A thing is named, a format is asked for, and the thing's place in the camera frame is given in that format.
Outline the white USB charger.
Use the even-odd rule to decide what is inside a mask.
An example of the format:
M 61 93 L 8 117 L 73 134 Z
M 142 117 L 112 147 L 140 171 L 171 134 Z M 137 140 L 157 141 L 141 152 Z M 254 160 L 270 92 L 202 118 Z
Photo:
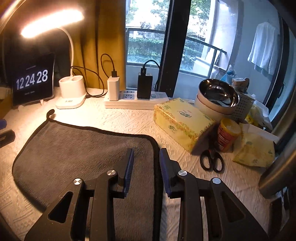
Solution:
M 107 80 L 108 99 L 110 101 L 119 100 L 119 94 L 120 94 L 119 79 L 120 77 L 109 77 Z

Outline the white ceramic bowl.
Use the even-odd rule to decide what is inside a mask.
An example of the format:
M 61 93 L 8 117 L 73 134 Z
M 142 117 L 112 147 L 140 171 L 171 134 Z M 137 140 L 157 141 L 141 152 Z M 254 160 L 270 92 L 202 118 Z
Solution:
M 194 106 L 217 123 L 220 123 L 222 118 L 229 118 L 237 121 L 237 117 L 234 116 L 234 107 L 219 106 L 206 100 L 205 97 L 201 97 L 200 94 L 196 95 Z

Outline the steel bowl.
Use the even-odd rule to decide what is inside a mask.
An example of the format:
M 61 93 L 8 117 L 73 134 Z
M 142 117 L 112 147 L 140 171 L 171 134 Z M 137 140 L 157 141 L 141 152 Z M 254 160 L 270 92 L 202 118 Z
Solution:
M 239 94 L 228 83 L 218 79 L 205 79 L 199 84 L 201 95 L 215 105 L 232 108 L 239 104 Z

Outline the orange lidded jar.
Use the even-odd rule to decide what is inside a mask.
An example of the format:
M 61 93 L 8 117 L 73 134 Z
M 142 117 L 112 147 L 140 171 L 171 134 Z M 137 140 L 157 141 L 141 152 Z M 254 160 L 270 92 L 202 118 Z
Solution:
M 226 152 L 241 134 L 241 127 L 234 120 L 222 118 L 218 127 L 217 147 Z

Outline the white desk lamp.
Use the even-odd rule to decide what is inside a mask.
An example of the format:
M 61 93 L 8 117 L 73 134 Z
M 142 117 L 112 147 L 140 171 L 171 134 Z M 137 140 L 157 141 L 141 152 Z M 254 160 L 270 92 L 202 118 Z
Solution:
M 84 19 L 82 12 L 78 9 L 62 9 L 27 24 L 21 31 L 24 38 L 34 38 L 40 34 L 53 29 L 62 30 L 68 37 L 71 47 L 70 64 L 74 63 L 74 44 L 69 32 L 64 28 L 72 23 Z M 86 88 L 82 75 L 70 75 L 59 80 L 61 97 L 56 102 L 58 109 L 74 109 L 80 107 L 85 101 Z

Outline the white perforated basket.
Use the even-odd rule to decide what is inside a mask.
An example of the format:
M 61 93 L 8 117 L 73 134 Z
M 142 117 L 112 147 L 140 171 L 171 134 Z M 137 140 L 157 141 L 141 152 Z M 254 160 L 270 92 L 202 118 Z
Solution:
M 234 109 L 234 113 L 231 115 L 231 118 L 234 121 L 243 121 L 247 117 L 255 99 L 248 94 L 238 93 L 239 102 Z

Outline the white power strip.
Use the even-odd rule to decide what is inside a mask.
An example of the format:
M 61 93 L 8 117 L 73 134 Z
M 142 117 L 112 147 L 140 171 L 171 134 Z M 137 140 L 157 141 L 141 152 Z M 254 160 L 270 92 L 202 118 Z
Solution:
M 104 106 L 108 109 L 138 109 L 153 110 L 156 104 L 168 101 L 165 92 L 151 92 L 150 99 L 138 99 L 136 90 L 121 90 L 119 100 L 109 100 L 108 96 L 104 98 Z

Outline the tablet showing clock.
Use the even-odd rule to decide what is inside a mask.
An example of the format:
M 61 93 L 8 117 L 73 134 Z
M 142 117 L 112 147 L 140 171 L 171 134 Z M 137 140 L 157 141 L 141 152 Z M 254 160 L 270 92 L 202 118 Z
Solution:
M 19 106 L 54 96 L 55 54 L 22 63 L 11 74 L 13 105 Z

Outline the white hanging shirt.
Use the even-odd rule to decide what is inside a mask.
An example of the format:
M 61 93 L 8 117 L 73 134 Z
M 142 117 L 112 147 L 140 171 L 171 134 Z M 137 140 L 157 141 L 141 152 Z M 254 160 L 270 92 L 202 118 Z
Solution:
M 278 60 L 279 31 L 268 22 L 257 25 L 252 48 L 247 61 L 254 69 L 271 78 Z

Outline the black scissors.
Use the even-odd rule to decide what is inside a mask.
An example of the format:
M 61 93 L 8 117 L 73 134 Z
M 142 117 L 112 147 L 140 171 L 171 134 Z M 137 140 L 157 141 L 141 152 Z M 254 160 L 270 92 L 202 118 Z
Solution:
M 208 167 L 205 166 L 204 160 L 208 160 Z M 200 155 L 200 165 L 205 171 L 214 171 L 221 173 L 224 170 L 224 159 L 214 149 L 204 150 Z

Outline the yellow tissue box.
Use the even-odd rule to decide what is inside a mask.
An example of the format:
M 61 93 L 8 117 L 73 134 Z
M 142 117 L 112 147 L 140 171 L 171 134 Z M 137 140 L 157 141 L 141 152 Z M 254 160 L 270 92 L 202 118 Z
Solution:
M 154 122 L 189 153 L 216 125 L 215 120 L 181 98 L 156 104 Z

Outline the mustard yellow curtain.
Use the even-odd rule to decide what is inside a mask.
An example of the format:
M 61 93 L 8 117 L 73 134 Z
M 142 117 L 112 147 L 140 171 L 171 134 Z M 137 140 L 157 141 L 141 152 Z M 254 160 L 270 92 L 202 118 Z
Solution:
M 125 1 L 74 1 L 84 20 L 68 26 L 74 44 L 74 65 L 88 68 L 83 75 L 90 88 L 107 85 L 114 66 L 121 90 L 126 87 Z

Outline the yellow tissue pack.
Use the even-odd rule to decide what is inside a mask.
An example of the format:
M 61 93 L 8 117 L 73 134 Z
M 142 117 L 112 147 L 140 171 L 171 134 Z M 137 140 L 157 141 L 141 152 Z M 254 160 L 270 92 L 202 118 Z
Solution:
M 243 133 L 234 143 L 233 162 L 268 168 L 274 159 L 273 141 L 256 133 Z

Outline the grey microfibre towel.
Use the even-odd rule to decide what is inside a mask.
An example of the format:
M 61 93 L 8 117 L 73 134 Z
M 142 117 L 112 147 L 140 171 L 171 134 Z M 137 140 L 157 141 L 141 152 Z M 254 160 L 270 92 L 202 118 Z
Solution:
M 128 148 L 134 150 L 129 191 L 114 198 L 113 168 Z M 150 136 L 47 118 L 17 155 L 12 174 L 20 190 L 46 208 L 26 240 L 159 240 L 163 178 Z

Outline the black power adapter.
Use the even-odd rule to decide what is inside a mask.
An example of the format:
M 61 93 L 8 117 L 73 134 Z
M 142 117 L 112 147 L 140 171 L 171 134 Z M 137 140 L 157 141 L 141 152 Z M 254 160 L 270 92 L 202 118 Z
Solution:
M 137 98 L 138 99 L 150 99 L 152 90 L 152 75 L 140 74 L 137 82 Z

